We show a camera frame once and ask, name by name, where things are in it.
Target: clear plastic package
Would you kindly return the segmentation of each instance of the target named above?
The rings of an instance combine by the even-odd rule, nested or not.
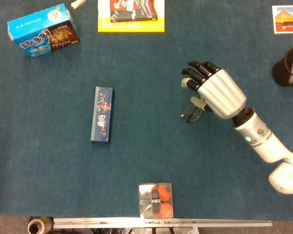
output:
[[[150,183],[139,185],[139,201],[141,218],[173,218],[170,183]]]

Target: orange candy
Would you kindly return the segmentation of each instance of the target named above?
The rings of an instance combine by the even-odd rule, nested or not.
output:
[[[160,185],[157,189],[157,191],[160,194],[160,200],[161,201],[168,201],[171,197],[170,192],[167,191],[166,187],[164,185]]]
[[[172,206],[169,203],[164,202],[161,204],[160,212],[154,214],[161,218],[171,218]]]

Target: small blue box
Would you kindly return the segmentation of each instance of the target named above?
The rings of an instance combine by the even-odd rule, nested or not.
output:
[[[8,33],[11,40],[30,57],[80,42],[64,4],[8,22]]]
[[[112,88],[96,86],[91,129],[91,141],[109,142],[114,92]]]

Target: black pen holder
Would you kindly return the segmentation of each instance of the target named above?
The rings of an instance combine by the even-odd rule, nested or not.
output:
[[[293,49],[289,50],[285,57],[273,66],[272,78],[274,82],[281,86],[293,86],[293,83],[289,82],[290,77],[293,76],[292,65]]]

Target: robotic hand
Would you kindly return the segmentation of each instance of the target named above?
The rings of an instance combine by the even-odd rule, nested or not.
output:
[[[265,162],[272,163],[283,159],[270,174],[269,182],[283,194],[293,194],[293,153],[273,134],[258,117],[253,108],[245,109],[246,96],[229,74],[211,62],[191,61],[191,68],[185,68],[181,82],[183,88],[199,93],[201,98],[192,97],[191,102],[204,111],[214,112],[223,119],[231,118],[234,128]]]

